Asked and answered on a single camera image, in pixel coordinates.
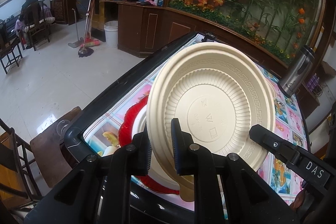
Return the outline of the operator hand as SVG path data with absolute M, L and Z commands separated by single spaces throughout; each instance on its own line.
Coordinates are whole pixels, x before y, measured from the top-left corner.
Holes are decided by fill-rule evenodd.
M 293 211 L 296 211 L 302 204 L 305 199 L 306 190 L 301 190 L 298 195 L 295 197 L 294 201 L 290 204 L 290 208 Z

